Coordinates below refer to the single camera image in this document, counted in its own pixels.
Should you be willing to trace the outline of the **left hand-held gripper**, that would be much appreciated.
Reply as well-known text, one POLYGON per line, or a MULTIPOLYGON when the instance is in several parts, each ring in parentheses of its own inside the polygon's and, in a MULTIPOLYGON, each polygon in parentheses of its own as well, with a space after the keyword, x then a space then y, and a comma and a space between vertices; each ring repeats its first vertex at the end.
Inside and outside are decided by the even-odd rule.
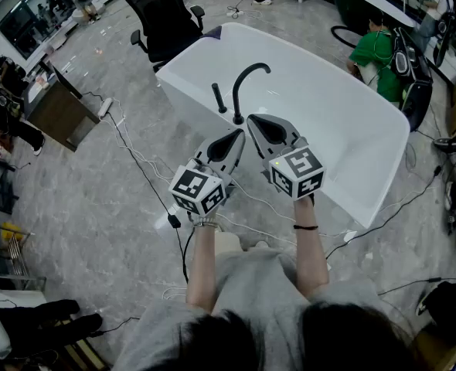
POLYGON ((238 166, 246 142, 242 129, 230 131, 208 148, 199 147, 180 165, 168 191, 176 204, 198 217, 209 216, 227 198, 231 173, 238 166))

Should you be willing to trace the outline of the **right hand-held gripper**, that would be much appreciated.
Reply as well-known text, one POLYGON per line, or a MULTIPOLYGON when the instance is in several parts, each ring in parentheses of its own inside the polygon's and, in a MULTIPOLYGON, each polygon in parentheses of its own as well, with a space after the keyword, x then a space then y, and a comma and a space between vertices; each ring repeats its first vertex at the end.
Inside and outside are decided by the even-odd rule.
POLYGON ((278 190, 296 201, 322 187, 325 167, 290 121, 270 114, 250 114, 247 129, 263 158, 269 182, 278 190), (276 153, 274 146, 278 145, 288 146, 276 153))

